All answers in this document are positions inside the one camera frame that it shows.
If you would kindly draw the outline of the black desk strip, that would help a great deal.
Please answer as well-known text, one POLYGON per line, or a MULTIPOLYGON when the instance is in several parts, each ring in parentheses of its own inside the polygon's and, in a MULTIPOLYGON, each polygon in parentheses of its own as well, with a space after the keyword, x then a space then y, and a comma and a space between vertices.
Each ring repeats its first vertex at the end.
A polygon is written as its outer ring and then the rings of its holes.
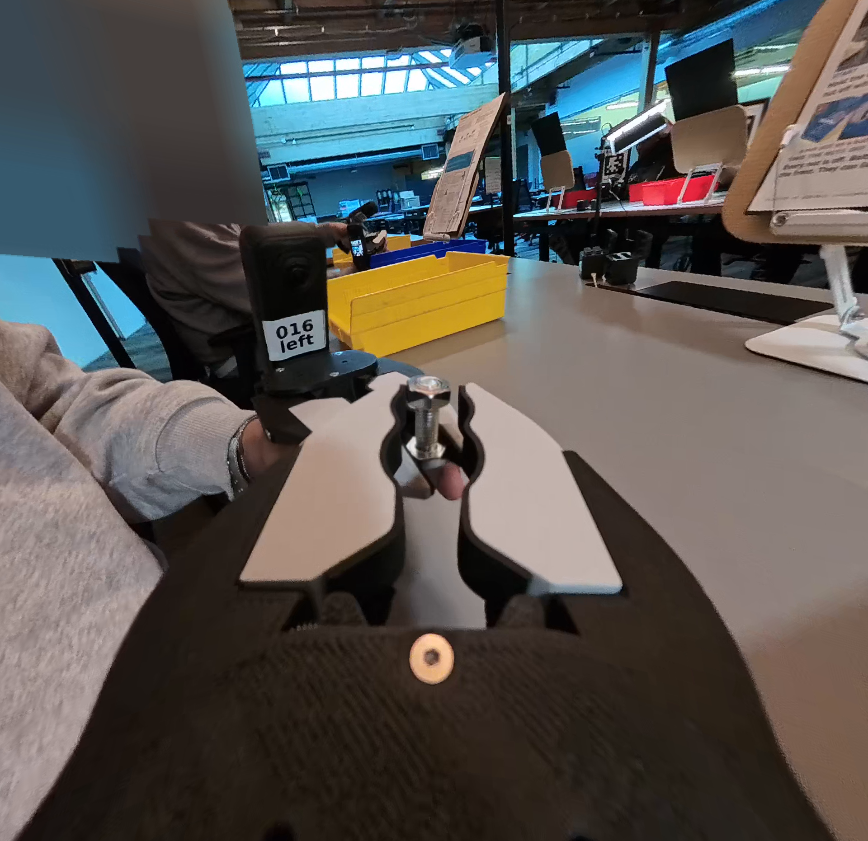
POLYGON ((640 289, 602 284, 600 288, 778 326, 833 312, 833 305, 825 302, 692 282, 663 282, 640 289))

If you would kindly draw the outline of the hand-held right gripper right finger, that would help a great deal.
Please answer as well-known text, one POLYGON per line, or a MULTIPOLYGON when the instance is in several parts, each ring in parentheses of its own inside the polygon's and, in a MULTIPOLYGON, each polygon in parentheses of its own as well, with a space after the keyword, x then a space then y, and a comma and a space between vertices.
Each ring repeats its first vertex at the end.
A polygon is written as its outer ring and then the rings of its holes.
POLYGON ((564 451, 536 422, 480 385, 460 387, 458 571, 495 625, 519 596, 614 597, 623 578, 564 451))

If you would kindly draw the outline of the person's left hand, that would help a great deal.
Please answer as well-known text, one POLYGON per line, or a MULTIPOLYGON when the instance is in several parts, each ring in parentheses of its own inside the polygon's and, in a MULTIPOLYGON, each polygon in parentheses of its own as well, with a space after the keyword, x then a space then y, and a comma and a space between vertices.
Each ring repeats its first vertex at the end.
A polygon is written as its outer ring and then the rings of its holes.
MULTIPOLYGON (((246 476, 254 480, 280 461, 295 456, 298 446, 275 444, 268 437, 260 419, 255 417, 241 431, 238 452, 246 476)), ((442 497, 450 501, 461 499, 465 481, 460 467, 446 462, 435 468, 428 463, 423 473, 442 497)))

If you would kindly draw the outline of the tag marker on black pole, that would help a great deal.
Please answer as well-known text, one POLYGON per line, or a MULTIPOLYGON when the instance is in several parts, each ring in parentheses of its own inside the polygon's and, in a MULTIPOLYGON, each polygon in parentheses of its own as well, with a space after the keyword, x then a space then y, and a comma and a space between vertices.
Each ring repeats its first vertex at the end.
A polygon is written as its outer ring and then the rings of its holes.
POLYGON ((598 174, 594 198, 594 217, 591 228, 591 237, 594 244, 600 243, 602 204, 604 202, 621 202, 624 195, 624 187, 627 184, 627 171, 630 160, 630 152, 623 151, 614 154, 609 144, 601 141, 597 151, 598 174))

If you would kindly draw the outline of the cardboard instruction board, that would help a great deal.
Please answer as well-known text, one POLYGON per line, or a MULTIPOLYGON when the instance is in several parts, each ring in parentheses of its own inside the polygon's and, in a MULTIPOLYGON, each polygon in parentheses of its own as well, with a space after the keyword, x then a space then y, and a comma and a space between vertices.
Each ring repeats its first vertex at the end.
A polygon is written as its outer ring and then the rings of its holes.
POLYGON ((501 93, 459 120, 429 204, 424 239, 453 240, 463 234, 479 182, 480 164, 504 113, 506 97, 501 93))

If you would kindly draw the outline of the white board stand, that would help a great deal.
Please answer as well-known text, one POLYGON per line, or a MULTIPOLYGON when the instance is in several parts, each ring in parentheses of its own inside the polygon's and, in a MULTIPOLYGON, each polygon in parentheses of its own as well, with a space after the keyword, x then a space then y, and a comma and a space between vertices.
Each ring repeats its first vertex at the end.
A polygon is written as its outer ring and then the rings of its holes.
POLYGON ((834 313, 804 318, 747 340, 748 351, 832 375, 867 382, 867 322, 852 285, 846 246, 866 247, 866 209, 778 211, 771 232, 786 243, 819 237, 834 313))

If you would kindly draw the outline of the silver bolt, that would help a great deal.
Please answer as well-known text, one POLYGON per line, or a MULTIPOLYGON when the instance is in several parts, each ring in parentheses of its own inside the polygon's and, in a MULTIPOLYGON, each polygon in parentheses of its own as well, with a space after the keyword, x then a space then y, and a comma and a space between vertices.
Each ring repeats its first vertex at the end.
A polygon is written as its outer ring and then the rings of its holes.
POLYGON ((420 407, 408 412, 405 446, 409 455, 418 462, 442 459, 446 446, 440 440, 439 410, 420 407))

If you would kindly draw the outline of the black steel column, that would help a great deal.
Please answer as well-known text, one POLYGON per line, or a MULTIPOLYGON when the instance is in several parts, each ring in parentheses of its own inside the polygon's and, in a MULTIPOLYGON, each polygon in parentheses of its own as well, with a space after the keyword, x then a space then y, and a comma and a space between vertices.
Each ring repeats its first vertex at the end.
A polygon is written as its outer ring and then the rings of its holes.
POLYGON ((495 0, 498 90, 503 98, 500 113, 501 211, 504 253, 515 256, 514 201, 514 126, 511 104, 511 41, 509 0, 495 0))

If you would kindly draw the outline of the printed instruction sheet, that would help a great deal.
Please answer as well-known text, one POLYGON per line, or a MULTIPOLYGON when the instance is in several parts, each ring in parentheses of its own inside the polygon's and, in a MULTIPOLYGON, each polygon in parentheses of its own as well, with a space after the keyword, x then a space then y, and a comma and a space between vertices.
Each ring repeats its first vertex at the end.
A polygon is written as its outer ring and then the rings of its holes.
POLYGON ((747 209, 751 213, 866 209, 867 0, 855 0, 840 20, 842 31, 747 209))

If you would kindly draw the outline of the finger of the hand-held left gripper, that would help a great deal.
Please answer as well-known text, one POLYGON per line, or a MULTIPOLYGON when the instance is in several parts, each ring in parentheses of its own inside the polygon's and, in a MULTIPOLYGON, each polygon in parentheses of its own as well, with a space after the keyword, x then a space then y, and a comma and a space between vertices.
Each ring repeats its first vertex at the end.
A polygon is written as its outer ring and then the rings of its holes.
POLYGON ((368 422, 360 409, 353 406, 371 391, 373 379, 355 380, 355 399, 326 397, 309 399, 292 406, 292 442, 303 442, 320 428, 336 423, 346 434, 367 431, 368 422))
POLYGON ((445 458, 431 458, 419 461, 407 448, 400 449, 400 464, 394 478, 400 494, 410 499, 430 499, 436 495, 443 497, 441 480, 445 458))

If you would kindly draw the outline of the beige board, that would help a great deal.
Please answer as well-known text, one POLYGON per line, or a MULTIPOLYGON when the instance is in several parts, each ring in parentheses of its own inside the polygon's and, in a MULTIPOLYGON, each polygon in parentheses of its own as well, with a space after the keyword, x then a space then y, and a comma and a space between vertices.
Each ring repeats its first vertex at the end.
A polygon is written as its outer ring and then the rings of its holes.
POLYGON ((566 149, 542 155, 540 169, 546 192, 559 189, 570 191, 576 184, 572 157, 566 149))
POLYGON ((746 112, 741 105, 733 105, 678 120, 670 129, 670 138, 677 173, 689 174, 721 163, 723 180, 731 181, 745 159, 746 112))

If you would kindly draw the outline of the wooden desk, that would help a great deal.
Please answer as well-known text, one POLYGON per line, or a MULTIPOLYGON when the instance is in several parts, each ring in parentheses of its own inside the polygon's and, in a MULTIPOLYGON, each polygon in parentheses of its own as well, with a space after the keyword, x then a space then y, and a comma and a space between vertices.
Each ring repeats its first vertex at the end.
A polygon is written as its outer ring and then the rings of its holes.
POLYGON ((630 228, 651 226, 655 234, 672 236, 692 236, 704 218, 722 213, 726 192, 715 192, 707 199, 682 202, 670 206, 645 206, 641 202, 607 202, 597 212, 596 207, 578 209, 575 207, 556 209, 539 208, 516 214, 513 218, 515 235, 539 236, 541 261, 549 261, 549 238, 552 229, 560 223, 588 221, 590 234, 598 220, 629 223, 630 228))

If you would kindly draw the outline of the grey desk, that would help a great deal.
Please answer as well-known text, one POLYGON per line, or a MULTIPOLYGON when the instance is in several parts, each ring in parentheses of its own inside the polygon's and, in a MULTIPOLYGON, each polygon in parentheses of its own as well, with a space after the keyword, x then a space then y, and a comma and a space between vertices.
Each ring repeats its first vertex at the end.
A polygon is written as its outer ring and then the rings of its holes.
POLYGON ((758 356, 752 319, 509 262, 503 319, 394 355, 575 451, 689 566, 839 839, 866 839, 866 384, 758 356))

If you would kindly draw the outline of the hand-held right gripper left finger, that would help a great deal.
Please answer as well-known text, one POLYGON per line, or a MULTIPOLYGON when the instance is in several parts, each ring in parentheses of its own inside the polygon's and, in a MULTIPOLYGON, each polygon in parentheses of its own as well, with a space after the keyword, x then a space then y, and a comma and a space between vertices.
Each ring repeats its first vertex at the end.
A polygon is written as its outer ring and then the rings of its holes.
POLYGON ((336 423, 301 444, 273 509, 241 573, 250 590, 301 592, 319 614, 326 597, 352 595, 374 626, 389 618, 395 583, 406 560, 399 467, 407 377, 398 371, 373 380, 353 404, 369 423, 345 433, 336 423))

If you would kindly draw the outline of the person's grey sweatshirt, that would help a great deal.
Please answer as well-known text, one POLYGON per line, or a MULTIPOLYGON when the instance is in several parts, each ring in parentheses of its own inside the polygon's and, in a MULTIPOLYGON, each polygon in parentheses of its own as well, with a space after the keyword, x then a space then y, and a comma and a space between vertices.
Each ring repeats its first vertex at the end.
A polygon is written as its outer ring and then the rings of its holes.
POLYGON ((2 839, 64 768, 157 584, 130 522, 78 484, 2 480, 2 839))

